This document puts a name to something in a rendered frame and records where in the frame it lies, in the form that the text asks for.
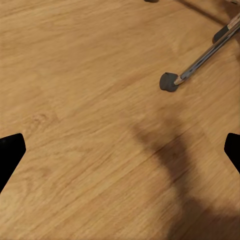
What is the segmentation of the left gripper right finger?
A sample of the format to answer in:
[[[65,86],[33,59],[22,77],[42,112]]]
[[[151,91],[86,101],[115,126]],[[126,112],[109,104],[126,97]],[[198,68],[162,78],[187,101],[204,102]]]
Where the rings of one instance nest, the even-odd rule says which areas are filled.
[[[240,173],[240,135],[235,133],[228,133],[224,151]]]

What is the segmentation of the swivel chair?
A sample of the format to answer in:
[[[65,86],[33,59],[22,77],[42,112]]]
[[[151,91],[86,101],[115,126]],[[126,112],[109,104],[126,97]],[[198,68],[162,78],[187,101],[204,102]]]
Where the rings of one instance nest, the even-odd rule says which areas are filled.
[[[226,0],[233,4],[240,6],[240,0]],[[187,80],[201,65],[203,65],[211,56],[213,56],[217,50],[219,50],[224,44],[230,40],[235,34],[240,31],[240,12],[237,13],[225,27],[215,33],[215,44],[211,46],[202,56],[200,56],[194,63],[189,66],[183,73],[178,76],[175,73],[165,72],[160,80],[159,87],[161,89],[174,91],[178,88],[178,85]]]

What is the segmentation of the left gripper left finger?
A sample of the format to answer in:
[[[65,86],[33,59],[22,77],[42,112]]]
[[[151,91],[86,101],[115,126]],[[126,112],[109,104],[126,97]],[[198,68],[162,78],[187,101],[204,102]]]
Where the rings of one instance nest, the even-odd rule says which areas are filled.
[[[26,152],[21,133],[0,138],[0,193]]]

